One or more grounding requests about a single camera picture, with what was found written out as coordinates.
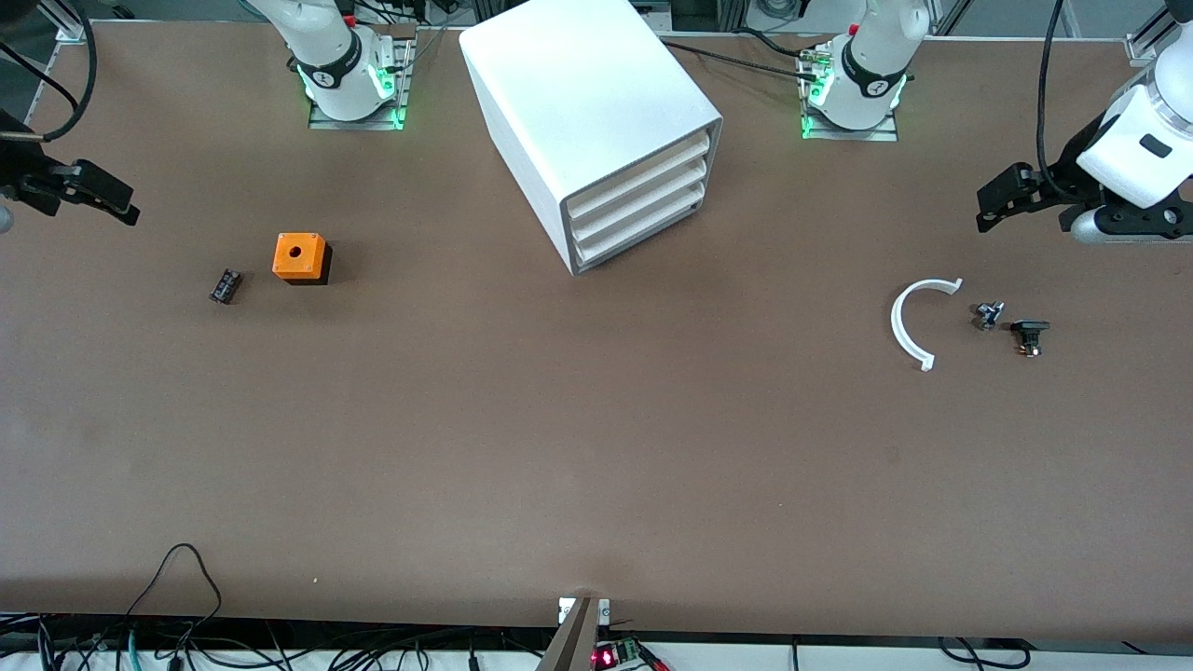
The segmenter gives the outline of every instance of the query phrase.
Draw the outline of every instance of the black electronic component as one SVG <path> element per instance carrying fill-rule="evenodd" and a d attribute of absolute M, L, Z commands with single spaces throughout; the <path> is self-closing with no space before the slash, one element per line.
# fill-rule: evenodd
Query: black electronic component
<path fill-rule="evenodd" d="M 225 270 L 223 277 L 220 278 L 220 283 L 211 290 L 210 298 L 224 306 L 231 304 L 231 298 L 236 295 L 236 289 L 240 289 L 240 283 L 243 281 L 243 272 Z"/>
<path fill-rule="evenodd" d="M 1010 330 L 1019 336 L 1019 351 L 1027 357 L 1040 356 L 1040 332 L 1047 331 L 1052 325 L 1038 319 L 1020 319 L 1010 325 Z"/>
<path fill-rule="evenodd" d="M 633 639 L 601 644 L 593 651 L 593 671 L 606 671 L 620 666 L 638 654 L 638 644 Z"/>

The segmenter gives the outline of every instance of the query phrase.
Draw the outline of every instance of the small metal part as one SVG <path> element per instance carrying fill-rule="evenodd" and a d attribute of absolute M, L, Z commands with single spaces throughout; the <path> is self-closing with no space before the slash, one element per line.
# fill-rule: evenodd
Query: small metal part
<path fill-rule="evenodd" d="M 209 297 L 223 306 L 231 304 L 231 298 L 236 295 L 236 289 L 240 289 L 240 283 L 243 281 L 243 272 L 225 270 L 223 277 L 220 278 L 220 283 L 216 284 L 216 288 L 211 291 L 211 296 Z"/>
<path fill-rule="evenodd" d="M 1019 351 L 1026 357 L 1040 356 L 1040 332 L 1051 326 L 1038 319 L 1020 319 L 1012 324 L 1010 330 L 1019 336 Z"/>
<path fill-rule="evenodd" d="M 1007 303 L 1002 301 L 982 303 L 973 310 L 977 313 L 977 318 L 973 319 L 973 326 L 977 326 L 982 331 L 994 331 L 994 327 L 999 325 L 999 318 L 1002 316 L 1002 310 L 1006 308 Z"/>
<path fill-rule="evenodd" d="M 575 597 L 560 597 L 560 624 L 568 617 L 568 612 L 571 611 L 571 607 L 575 605 Z M 599 609 L 599 620 L 601 627 L 608 627 L 610 623 L 610 609 L 608 599 L 596 599 L 596 608 Z"/>
<path fill-rule="evenodd" d="M 833 62 L 833 54 L 818 49 L 804 49 L 799 53 L 799 60 L 805 63 L 820 63 L 827 66 Z"/>

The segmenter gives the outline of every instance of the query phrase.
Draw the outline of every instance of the small black connector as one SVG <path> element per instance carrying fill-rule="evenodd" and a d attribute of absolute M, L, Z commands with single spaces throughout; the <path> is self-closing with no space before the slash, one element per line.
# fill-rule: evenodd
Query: small black connector
<path fill-rule="evenodd" d="M 233 296 L 236 295 L 236 289 L 240 289 L 240 283 L 243 281 L 243 272 L 225 270 L 223 277 L 220 278 L 220 283 L 211 290 L 211 296 L 209 297 L 222 306 L 230 304 Z"/>
<path fill-rule="evenodd" d="M 481 671 L 481 660 L 476 658 L 476 638 L 468 639 L 468 671 Z"/>
<path fill-rule="evenodd" d="M 1038 319 L 1020 319 L 1012 324 L 1010 330 L 1019 336 L 1019 351 L 1026 357 L 1040 356 L 1040 332 L 1051 326 Z"/>

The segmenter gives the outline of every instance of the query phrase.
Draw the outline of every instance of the green led light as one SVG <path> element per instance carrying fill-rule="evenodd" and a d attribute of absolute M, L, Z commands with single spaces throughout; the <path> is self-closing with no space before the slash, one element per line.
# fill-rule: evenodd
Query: green led light
<path fill-rule="evenodd" d="M 369 66 L 369 78 L 373 80 L 373 86 L 377 87 L 377 96 L 389 98 L 394 94 L 394 75 Z"/>
<path fill-rule="evenodd" d="M 828 96 L 828 90 L 833 86 L 835 79 L 833 68 L 824 68 L 824 74 L 812 85 L 811 93 L 808 97 L 809 101 L 814 105 L 823 105 L 824 98 Z"/>

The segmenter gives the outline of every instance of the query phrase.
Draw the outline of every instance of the black cable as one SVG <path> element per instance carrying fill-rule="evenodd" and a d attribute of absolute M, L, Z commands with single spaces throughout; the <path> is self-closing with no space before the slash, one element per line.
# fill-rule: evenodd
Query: black cable
<path fill-rule="evenodd" d="M 376 7 L 376 6 L 370 5 L 369 2 L 366 2 L 365 0 L 353 0 L 353 5 L 356 5 L 358 7 L 364 7 L 365 10 L 369 10 L 369 11 L 376 13 L 379 17 L 397 17 L 397 18 L 401 18 L 401 19 L 414 19 L 415 21 L 418 21 L 421 25 L 431 25 L 431 21 L 428 21 L 426 19 L 420 19 L 419 17 L 416 17 L 414 14 L 407 14 L 406 12 L 398 12 L 398 11 L 395 11 L 395 10 L 387 10 L 384 7 Z"/>
<path fill-rule="evenodd" d="M 977 651 L 973 650 L 973 646 L 970 645 L 968 640 L 960 636 L 956 636 L 956 639 L 957 642 L 962 644 L 962 647 L 965 648 L 965 652 L 969 653 L 969 657 L 962 657 L 954 653 L 953 651 L 948 650 L 948 646 L 945 645 L 945 636 L 939 636 L 937 639 L 937 645 L 940 646 L 940 652 L 945 653 L 945 655 L 948 657 L 948 659 L 952 659 L 953 661 L 960 661 L 962 664 L 972 664 L 973 666 L 977 667 L 977 671 L 985 671 L 987 666 L 989 666 L 990 669 L 1007 669 L 1008 671 L 1015 671 L 1018 669 L 1024 669 L 1032 663 L 1032 652 L 1027 648 L 1024 648 L 1021 651 L 1024 653 L 1024 658 L 1020 661 L 1016 661 L 1014 664 L 1005 664 L 1001 661 L 990 661 L 989 659 L 983 659 L 978 657 Z"/>
<path fill-rule="evenodd" d="M 771 67 L 771 66 L 764 66 L 762 63 L 752 63 L 749 61 L 742 61 L 741 59 L 734 59 L 733 56 L 725 56 L 723 54 L 713 54 L 712 51 L 705 51 L 704 49 L 697 49 L 696 47 L 688 47 L 686 44 L 676 44 L 674 42 L 667 42 L 666 39 L 663 39 L 662 43 L 666 44 L 667 47 L 670 47 L 672 49 L 679 49 L 681 51 L 691 51 L 693 54 L 699 54 L 701 56 L 707 56 L 710 59 L 716 59 L 718 61 L 724 61 L 727 63 L 734 63 L 734 64 L 737 64 L 737 66 L 743 66 L 743 67 L 747 67 L 747 68 L 754 68 L 754 69 L 758 69 L 758 70 L 764 70 L 764 72 L 769 72 L 769 73 L 774 73 L 774 74 L 783 74 L 783 75 L 787 75 L 787 76 L 793 76 L 796 79 L 803 79 L 805 81 L 815 81 L 816 80 L 816 75 L 814 75 L 811 73 L 801 73 L 801 72 L 796 72 L 796 70 L 785 70 L 783 68 L 774 68 L 774 67 Z"/>
<path fill-rule="evenodd" d="M 1068 191 L 1061 189 L 1052 177 L 1052 170 L 1047 166 L 1047 152 L 1044 147 L 1044 100 L 1047 97 L 1047 66 L 1052 57 L 1052 38 L 1056 37 L 1056 24 L 1061 20 L 1061 8 L 1064 0 L 1056 0 L 1052 7 L 1052 18 L 1049 19 L 1047 32 L 1044 33 L 1044 53 L 1040 56 L 1040 80 L 1036 92 L 1036 160 L 1040 164 L 1040 174 L 1044 181 L 1057 192 L 1062 201 L 1078 202 Z"/>
<path fill-rule="evenodd" d="M 270 626 L 270 621 L 268 620 L 265 621 L 265 629 L 267 632 L 270 632 L 270 640 L 273 641 L 273 647 L 278 648 L 278 657 L 282 658 L 282 661 L 285 661 L 285 664 L 286 664 L 286 671 L 295 671 L 295 667 L 291 666 L 290 660 L 286 659 L 285 651 L 282 650 L 282 644 L 279 644 L 278 642 L 278 638 L 273 635 L 273 627 Z"/>
<path fill-rule="evenodd" d="M 468 638 L 468 671 L 481 671 L 481 660 L 476 658 L 476 634 Z"/>
<path fill-rule="evenodd" d="M 0 133 L 0 138 L 10 140 L 13 142 L 52 142 L 58 137 L 62 137 L 67 133 L 70 133 L 75 125 L 79 124 L 79 119 L 87 111 L 87 105 L 91 104 L 91 94 L 95 91 L 95 70 L 99 66 L 99 57 L 95 53 L 95 31 L 91 26 L 91 20 L 87 18 L 86 12 L 79 6 L 74 0 L 63 0 L 67 2 L 74 13 L 79 17 L 79 23 L 82 24 L 84 38 L 87 41 L 87 84 L 84 86 L 82 97 L 79 98 L 79 106 L 70 112 L 70 118 L 68 118 L 61 127 L 56 130 L 51 130 L 45 135 L 37 135 L 36 133 Z"/>
<path fill-rule="evenodd" d="M 737 29 L 737 30 L 735 30 L 733 32 L 744 33 L 744 35 L 753 35 L 754 37 L 761 39 L 762 44 L 766 44 L 769 49 L 772 49 L 774 51 L 778 51 L 779 54 L 783 54 L 784 56 L 791 56 L 792 59 L 798 59 L 799 57 L 799 51 L 792 51 L 791 49 L 786 49 L 784 47 L 779 47 L 773 39 L 771 39 L 769 37 L 767 37 L 766 33 L 762 32 L 762 31 L 760 31 L 760 30 L 754 30 L 754 29 L 748 27 L 748 26 L 742 26 L 742 27 L 740 27 L 740 29 Z"/>
<path fill-rule="evenodd" d="M 79 109 L 79 100 L 75 100 L 74 96 L 72 96 L 70 92 L 66 90 L 66 87 L 55 81 L 52 76 L 43 73 L 41 69 L 37 68 L 37 66 L 30 63 L 24 56 L 14 51 L 12 47 L 8 47 L 4 42 L 0 42 L 0 51 L 7 54 L 8 57 L 13 60 L 14 63 L 25 68 L 30 74 L 32 74 L 37 79 L 44 81 L 50 88 L 57 91 L 63 98 L 67 99 L 67 103 L 70 103 L 72 112 Z"/>
<path fill-rule="evenodd" d="M 507 644 L 512 644 L 515 648 L 519 648 L 523 652 L 528 652 L 528 653 L 533 654 L 534 657 L 537 657 L 539 659 L 543 659 L 543 653 L 538 652 L 537 650 L 534 650 L 534 648 L 532 648 L 530 646 L 523 645 L 523 644 L 515 641 L 514 639 L 507 638 L 505 632 L 501 632 L 499 635 L 501 636 L 502 641 L 505 641 Z"/>
<path fill-rule="evenodd" d="M 435 639 L 435 638 L 452 635 L 452 634 L 465 634 L 465 633 L 472 632 L 475 629 L 476 629 L 476 627 L 449 627 L 449 628 L 444 628 L 444 629 L 435 629 L 433 632 L 426 632 L 426 633 L 422 633 L 422 634 L 415 634 L 413 636 L 406 636 L 406 638 L 402 638 L 400 640 L 390 641 L 389 644 L 384 644 L 384 645 L 381 645 L 381 639 L 375 638 L 369 644 L 363 645 L 361 646 L 363 650 L 357 651 L 356 653 L 353 653 L 352 655 L 350 655 L 347 659 L 344 659 L 344 661 L 340 661 L 340 659 L 344 658 L 344 653 L 347 653 L 348 651 L 347 650 L 341 650 L 340 653 L 338 653 L 336 657 L 333 659 L 333 664 L 332 664 L 332 666 L 329 666 L 328 671 L 348 671 L 348 670 L 352 670 L 352 669 L 359 669 L 359 666 L 366 661 L 369 653 L 385 654 L 385 653 L 389 653 L 389 652 L 397 651 L 397 650 L 402 648 L 403 646 L 409 646 L 412 644 L 421 642 L 421 641 L 425 641 L 425 640 L 428 640 L 428 639 Z M 212 664 L 215 664 L 217 666 L 223 666 L 224 669 L 236 669 L 239 671 L 251 671 L 251 670 L 260 670 L 260 669 L 270 669 L 270 667 L 282 669 L 282 664 L 284 664 L 286 661 L 293 661 L 295 659 L 298 659 L 301 657 L 305 657 L 305 655 L 311 654 L 311 653 L 314 653 L 316 651 L 326 650 L 329 644 L 333 644 L 335 641 L 340 641 L 340 640 L 347 639 L 350 636 L 360 636 L 360 635 L 378 634 L 378 633 L 387 634 L 387 633 L 407 632 L 407 630 L 409 630 L 408 627 L 382 627 L 382 628 L 378 628 L 378 629 L 370 629 L 370 630 L 365 630 L 365 632 L 348 632 L 346 634 L 340 634 L 338 636 L 333 636 L 330 639 L 327 639 L 326 641 L 322 641 L 322 642 L 317 644 L 316 646 L 313 646 L 313 647 L 309 647 L 307 650 L 299 651 L 299 652 L 297 652 L 295 654 L 284 655 L 282 659 L 277 659 L 277 660 L 270 658 L 268 655 L 266 655 L 261 651 L 259 651 L 259 650 L 256 650 L 256 648 L 254 648 L 254 647 L 252 647 L 249 645 L 246 645 L 243 642 L 236 641 L 234 639 L 220 639 L 220 638 L 210 638 L 210 636 L 190 636 L 187 642 L 193 647 L 194 652 L 199 653 L 200 655 L 203 655 L 204 658 L 206 658 L 208 661 L 210 661 L 210 663 L 212 663 Z M 258 663 L 258 664 L 241 664 L 241 663 L 236 663 L 236 661 L 228 661 L 228 660 L 218 659 L 216 657 L 212 657 L 212 654 L 210 652 L 203 650 L 198 645 L 202 641 L 234 644 L 234 645 L 236 645 L 236 646 L 239 646 L 239 647 L 241 647 L 243 650 L 247 650 L 247 651 L 256 653 L 258 657 L 261 657 L 261 658 L 264 658 L 264 659 L 266 659 L 268 661 Z M 425 658 L 426 653 L 425 652 L 421 653 L 420 657 Z"/>
<path fill-rule="evenodd" d="M 178 552 L 179 549 L 191 550 L 191 554 L 194 555 L 194 560 L 199 564 L 199 572 L 203 573 L 203 579 L 208 581 L 208 586 L 211 587 L 211 593 L 216 596 L 216 607 L 211 609 L 211 612 L 204 615 L 202 620 L 199 620 L 194 624 L 191 624 L 191 627 L 187 629 L 187 633 L 183 634 L 183 638 L 185 639 L 190 635 L 190 632 L 193 630 L 196 627 L 215 617 L 216 614 L 220 612 L 220 608 L 223 605 L 223 595 L 220 592 L 220 586 L 216 585 L 216 581 L 211 578 L 211 573 L 208 572 L 208 565 L 203 561 L 203 555 L 199 553 L 198 548 L 196 548 L 191 543 L 175 543 L 172 548 L 166 550 L 166 556 L 161 558 L 161 564 L 157 565 L 157 571 L 154 572 L 153 578 L 149 580 L 149 584 L 146 585 L 146 589 L 141 590 L 141 593 L 137 595 L 137 598 L 132 599 L 132 605 L 130 605 L 129 609 L 124 611 L 124 620 L 128 621 L 129 616 L 132 615 L 132 611 L 136 610 L 137 605 L 141 604 L 141 601 L 144 599 L 146 596 L 148 596 L 149 592 L 152 592 L 153 589 L 157 585 L 157 580 L 161 578 L 162 572 L 166 571 L 166 564 L 169 561 L 169 558 L 173 556 L 174 553 Z"/>

